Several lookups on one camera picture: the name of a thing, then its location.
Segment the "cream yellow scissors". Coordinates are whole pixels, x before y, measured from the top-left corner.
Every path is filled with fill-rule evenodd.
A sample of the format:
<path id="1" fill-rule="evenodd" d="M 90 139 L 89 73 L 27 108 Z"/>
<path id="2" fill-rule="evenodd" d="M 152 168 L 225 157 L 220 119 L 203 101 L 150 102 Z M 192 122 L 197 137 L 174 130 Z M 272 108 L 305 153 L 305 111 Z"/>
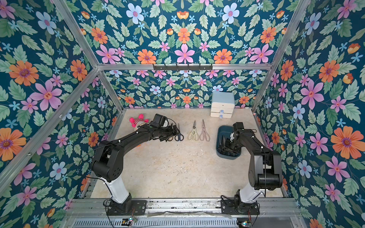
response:
<path id="1" fill-rule="evenodd" d="M 198 135 L 197 129 L 196 129 L 196 121 L 194 121 L 192 130 L 188 134 L 188 140 L 189 141 L 196 141 L 196 142 L 199 141 L 199 135 Z"/>

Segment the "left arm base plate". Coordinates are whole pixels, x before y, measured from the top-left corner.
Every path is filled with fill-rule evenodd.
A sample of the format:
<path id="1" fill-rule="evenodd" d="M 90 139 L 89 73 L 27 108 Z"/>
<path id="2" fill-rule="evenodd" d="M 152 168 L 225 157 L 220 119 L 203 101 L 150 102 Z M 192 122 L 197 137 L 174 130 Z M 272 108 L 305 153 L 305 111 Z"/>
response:
<path id="1" fill-rule="evenodd" d="M 123 204 L 111 201 L 107 206 L 106 214 L 108 216 L 140 216 L 144 215 L 146 211 L 146 200 L 127 200 Z"/>

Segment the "dark blue scissors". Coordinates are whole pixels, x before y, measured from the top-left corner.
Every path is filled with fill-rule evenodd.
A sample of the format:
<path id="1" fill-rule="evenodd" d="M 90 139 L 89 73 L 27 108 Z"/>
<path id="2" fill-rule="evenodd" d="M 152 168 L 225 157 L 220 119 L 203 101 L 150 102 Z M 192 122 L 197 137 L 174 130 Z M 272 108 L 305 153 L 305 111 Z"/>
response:
<path id="1" fill-rule="evenodd" d="M 181 133 L 180 124 L 177 125 L 178 134 L 175 136 L 175 141 L 181 142 L 184 140 L 184 135 Z"/>

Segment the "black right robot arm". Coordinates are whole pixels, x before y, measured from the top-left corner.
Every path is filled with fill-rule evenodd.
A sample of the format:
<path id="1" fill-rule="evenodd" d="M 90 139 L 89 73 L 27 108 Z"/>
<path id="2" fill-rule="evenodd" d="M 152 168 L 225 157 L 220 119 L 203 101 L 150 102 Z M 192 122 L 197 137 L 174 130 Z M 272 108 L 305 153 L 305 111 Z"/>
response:
<path id="1" fill-rule="evenodd" d="M 245 148 L 250 154 L 248 179 L 249 183 L 238 191 L 241 203 L 255 203 L 257 198 L 282 187 L 283 174 L 281 155 L 266 147 L 251 129 L 234 130 L 229 149 L 236 151 Z"/>

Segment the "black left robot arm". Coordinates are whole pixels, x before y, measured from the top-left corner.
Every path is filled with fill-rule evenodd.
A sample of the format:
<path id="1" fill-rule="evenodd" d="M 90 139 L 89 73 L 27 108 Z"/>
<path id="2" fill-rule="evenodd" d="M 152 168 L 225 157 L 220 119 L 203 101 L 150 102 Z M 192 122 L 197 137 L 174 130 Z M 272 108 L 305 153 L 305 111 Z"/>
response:
<path id="1" fill-rule="evenodd" d="M 176 125 L 155 127 L 145 124 L 127 136 L 113 141 L 101 142 L 93 158 L 92 171 L 105 182 L 114 203 L 121 206 L 131 200 L 131 195 L 121 178 L 124 156 L 145 142 L 151 140 L 167 141 L 179 133 Z"/>

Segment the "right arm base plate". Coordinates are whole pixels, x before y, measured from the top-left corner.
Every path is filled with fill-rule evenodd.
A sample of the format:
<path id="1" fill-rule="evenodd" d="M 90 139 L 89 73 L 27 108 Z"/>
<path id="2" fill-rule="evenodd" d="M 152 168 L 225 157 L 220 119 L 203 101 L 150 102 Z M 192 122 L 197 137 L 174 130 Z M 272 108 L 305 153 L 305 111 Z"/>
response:
<path id="1" fill-rule="evenodd" d="M 260 215 L 258 203 L 243 203 L 240 200 L 233 200 L 221 197 L 221 213 L 228 215 Z"/>

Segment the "pink scissors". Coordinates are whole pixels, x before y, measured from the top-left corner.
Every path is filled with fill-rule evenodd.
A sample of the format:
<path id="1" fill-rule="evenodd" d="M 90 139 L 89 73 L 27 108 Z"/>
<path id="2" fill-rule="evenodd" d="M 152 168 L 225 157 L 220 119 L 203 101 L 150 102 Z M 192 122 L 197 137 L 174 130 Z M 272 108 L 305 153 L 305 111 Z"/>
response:
<path id="1" fill-rule="evenodd" d="M 207 130 L 206 130 L 206 125 L 205 125 L 205 121 L 202 120 L 202 132 L 199 136 L 199 139 L 200 141 L 207 141 L 209 142 L 210 141 L 210 135 L 207 133 Z"/>

